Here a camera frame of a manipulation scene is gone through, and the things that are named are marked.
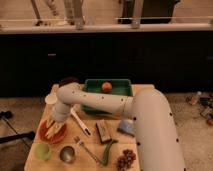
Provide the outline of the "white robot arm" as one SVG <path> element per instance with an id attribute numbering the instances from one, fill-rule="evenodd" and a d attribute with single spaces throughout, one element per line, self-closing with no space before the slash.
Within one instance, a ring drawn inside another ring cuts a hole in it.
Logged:
<path id="1" fill-rule="evenodd" d="M 131 96 L 90 93 L 78 83 L 61 86 L 45 97 L 54 107 L 48 122 L 64 122 L 75 104 L 133 118 L 140 169 L 142 171 L 186 171 L 173 114 L 167 98 L 155 88 L 138 90 Z"/>

